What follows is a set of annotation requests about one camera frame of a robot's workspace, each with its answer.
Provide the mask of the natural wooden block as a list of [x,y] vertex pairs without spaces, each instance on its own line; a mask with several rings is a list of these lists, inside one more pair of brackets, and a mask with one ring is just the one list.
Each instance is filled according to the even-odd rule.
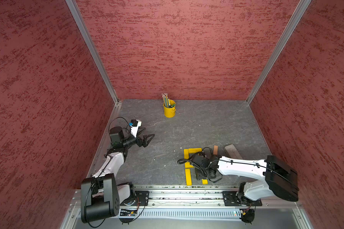
[[218,155],[218,146],[214,146],[213,154]]

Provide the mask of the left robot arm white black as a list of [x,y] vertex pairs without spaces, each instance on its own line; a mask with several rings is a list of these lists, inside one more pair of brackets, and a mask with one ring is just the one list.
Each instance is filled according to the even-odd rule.
[[118,216],[120,208],[140,206],[140,198],[131,182],[116,184],[116,176],[125,163],[133,145],[147,147],[155,134],[140,136],[144,127],[113,127],[108,131],[110,146],[100,170],[81,184],[81,220],[92,228],[91,222]]

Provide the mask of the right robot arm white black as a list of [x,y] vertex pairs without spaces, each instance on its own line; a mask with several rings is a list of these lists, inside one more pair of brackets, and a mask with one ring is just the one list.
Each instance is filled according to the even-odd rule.
[[200,171],[207,179],[222,176],[238,176],[254,179],[243,182],[236,194],[241,205],[249,205],[261,198],[277,196],[282,200],[297,202],[298,173],[276,156],[269,155],[266,159],[243,160],[226,156],[205,156],[202,152],[188,158],[189,164]]

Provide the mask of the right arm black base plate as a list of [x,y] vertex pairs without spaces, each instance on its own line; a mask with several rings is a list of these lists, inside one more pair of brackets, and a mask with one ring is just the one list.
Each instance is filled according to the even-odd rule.
[[223,202],[226,207],[261,207],[262,202],[260,199],[253,201],[246,197],[239,199],[237,191],[223,191]]

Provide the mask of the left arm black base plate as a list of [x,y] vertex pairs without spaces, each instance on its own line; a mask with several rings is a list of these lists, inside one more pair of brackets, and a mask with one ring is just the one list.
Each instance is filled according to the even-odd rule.
[[149,191],[135,191],[135,199],[132,202],[132,206],[148,206],[149,204]]

